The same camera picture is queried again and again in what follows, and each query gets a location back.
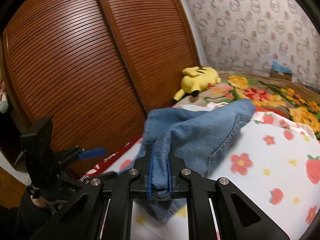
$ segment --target blue denim fabric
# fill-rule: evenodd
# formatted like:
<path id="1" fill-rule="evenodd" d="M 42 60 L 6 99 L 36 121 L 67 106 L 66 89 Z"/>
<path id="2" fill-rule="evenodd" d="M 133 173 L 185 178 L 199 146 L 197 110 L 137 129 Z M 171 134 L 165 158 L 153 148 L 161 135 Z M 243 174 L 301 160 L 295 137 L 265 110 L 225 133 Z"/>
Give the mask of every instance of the blue denim fabric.
<path id="1" fill-rule="evenodd" d="M 226 156 L 254 111 L 255 107 L 248 99 L 209 112 L 178 108 L 151 111 L 137 158 L 145 155 L 147 144 L 154 145 L 152 192 L 149 200 L 137 202 L 159 222 L 167 222 L 186 203 L 183 199 L 171 200 L 170 197 L 167 166 L 170 147 L 175 156 L 184 159 L 188 168 L 208 177 Z"/>

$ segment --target silver bolt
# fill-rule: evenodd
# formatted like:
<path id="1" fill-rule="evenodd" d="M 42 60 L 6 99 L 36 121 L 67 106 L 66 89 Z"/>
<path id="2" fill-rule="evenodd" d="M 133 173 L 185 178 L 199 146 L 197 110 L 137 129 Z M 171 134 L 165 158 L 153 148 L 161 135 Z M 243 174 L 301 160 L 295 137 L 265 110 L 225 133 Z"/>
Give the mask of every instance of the silver bolt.
<path id="1" fill-rule="evenodd" d="M 93 186 L 98 186 L 100 184 L 101 180 L 98 178 L 95 178 L 93 180 L 91 180 L 91 185 Z"/>
<path id="2" fill-rule="evenodd" d="M 182 173 L 183 175 L 190 175 L 190 174 L 191 174 L 191 170 L 189 170 L 189 169 L 182 169 L 182 170 L 181 170 L 181 173 Z"/>
<path id="3" fill-rule="evenodd" d="M 229 184 L 229 180 L 227 178 L 220 178 L 219 179 L 219 182 L 222 184 L 222 185 L 227 185 Z"/>
<path id="4" fill-rule="evenodd" d="M 137 169 L 130 169 L 129 170 L 129 174 L 130 175 L 136 175 L 136 174 L 138 174 L 138 170 Z"/>

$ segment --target wooden wardrobe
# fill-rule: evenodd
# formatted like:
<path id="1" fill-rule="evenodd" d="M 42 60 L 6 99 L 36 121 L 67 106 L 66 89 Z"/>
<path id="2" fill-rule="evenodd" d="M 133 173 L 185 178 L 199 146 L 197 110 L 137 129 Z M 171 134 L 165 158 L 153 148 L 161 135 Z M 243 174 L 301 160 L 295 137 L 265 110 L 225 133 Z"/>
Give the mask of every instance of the wooden wardrobe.
<path id="1" fill-rule="evenodd" d="M 2 35 L 1 72 L 27 128 L 53 115 L 52 149 L 110 155 L 199 65 L 180 0 L 26 0 Z M 97 159 L 72 166 L 83 175 Z"/>

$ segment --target strawberry print sheet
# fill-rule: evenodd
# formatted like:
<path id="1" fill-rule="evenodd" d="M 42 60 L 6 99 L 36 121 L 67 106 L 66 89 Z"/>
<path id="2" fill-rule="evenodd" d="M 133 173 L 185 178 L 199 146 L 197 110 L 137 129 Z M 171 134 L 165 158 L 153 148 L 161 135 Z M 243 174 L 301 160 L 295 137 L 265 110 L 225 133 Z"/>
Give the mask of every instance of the strawberry print sheet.
<path id="1" fill-rule="evenodd" d="M 210 111 L 223 105 L 209 103 L 207 106 L 187 104 L 179 107 Z M 105 172 L 119 171 L 129 165 L 138 154 L 140 143 L 141 140 L 135 143 Z M 210 179 L 230 179 L 291 240 L 298 240 L 320 207 L 319 155 L 319 142 L 309 126 L 273 112 L 256 112 Z M 131 239 L 186 240 L 187 216 L 185 206 L 167 224 L 161 225 L 134 203 Z"/>

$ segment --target yellow plush toy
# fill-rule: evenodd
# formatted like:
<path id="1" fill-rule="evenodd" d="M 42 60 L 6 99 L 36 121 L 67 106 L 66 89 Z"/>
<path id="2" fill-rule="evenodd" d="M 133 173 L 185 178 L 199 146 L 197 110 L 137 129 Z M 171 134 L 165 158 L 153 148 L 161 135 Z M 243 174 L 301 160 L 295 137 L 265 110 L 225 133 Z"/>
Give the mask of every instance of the yellow plush toy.
<path id="1" fill-rule="evenodd" d="M 221 82 L 217 71 L 211 67 L 189 67 L 182 70 L 185 75 L 181 81 L 181 89 L 174 95 L 173 103 L 178 102 L 185 93 L 196 97 L 200 92 Z"/>

